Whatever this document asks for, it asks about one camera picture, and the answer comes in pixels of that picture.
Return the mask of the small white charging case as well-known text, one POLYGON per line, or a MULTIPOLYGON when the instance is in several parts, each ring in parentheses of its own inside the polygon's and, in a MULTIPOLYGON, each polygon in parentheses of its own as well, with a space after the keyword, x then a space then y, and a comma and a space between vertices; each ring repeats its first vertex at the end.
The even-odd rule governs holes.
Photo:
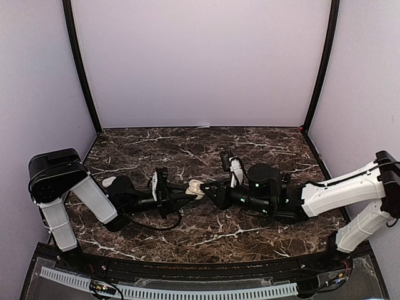
POLYGON ((192 179, 189 181, 189 185, 185 190, 185 194, 189 196, 195 196, 195 200, 200 200, 205 196, 205 193, 201 190, 201 185, 204 184, 202 181, 192 179))

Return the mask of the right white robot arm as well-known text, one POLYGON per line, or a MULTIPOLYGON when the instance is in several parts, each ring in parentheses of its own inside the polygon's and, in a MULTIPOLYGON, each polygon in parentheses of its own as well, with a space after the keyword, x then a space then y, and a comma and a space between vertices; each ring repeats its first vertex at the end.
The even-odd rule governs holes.
POLYGON ((201 183, 199 189, 219 208, 232 205, 261 213, 283 224, 297 224, 327 211, 366 201, 355 219, 328 239, 328 250, 319 266, 332 271, 342 263, 343 253, 353 252, 389 221, 399 220, 399 161, 379 151, 373 162, 327 181, 306 181, 288 188, 288 173, 265 163, 245 169, 230 151, 221 153, 222 168, 230 179, 201 183))

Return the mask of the white oval charging case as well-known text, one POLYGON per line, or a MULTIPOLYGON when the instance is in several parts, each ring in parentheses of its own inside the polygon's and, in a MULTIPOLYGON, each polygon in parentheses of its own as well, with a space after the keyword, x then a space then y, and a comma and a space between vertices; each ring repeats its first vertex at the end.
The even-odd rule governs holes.
POLYGON ((108 177, 108 178, 104 179, 102 181, 102 186, 104 188, 108 188, 115 181, 115 179, 116 179, 116 176, 111 176, 111 177, 108 177))

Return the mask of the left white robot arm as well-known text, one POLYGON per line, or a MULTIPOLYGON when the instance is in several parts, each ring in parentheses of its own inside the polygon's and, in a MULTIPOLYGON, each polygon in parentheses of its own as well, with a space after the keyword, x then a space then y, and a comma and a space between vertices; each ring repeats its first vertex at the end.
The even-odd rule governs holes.
POLYGON ((73 148, 38 154, 28 163, 28 191, 44 218, 63 261, 75 273, 88 268, 88 258, 78 251, 79 242, 68 210, 82 204, 109 231, 118 232, 131 224, 131 215, 157 211, 162 218, 179 213, 196 199, 191 187, 168 181, 168 170, 157 168, 147 191, 134 187, 127 176, 112 176, 98 183, 73 148))

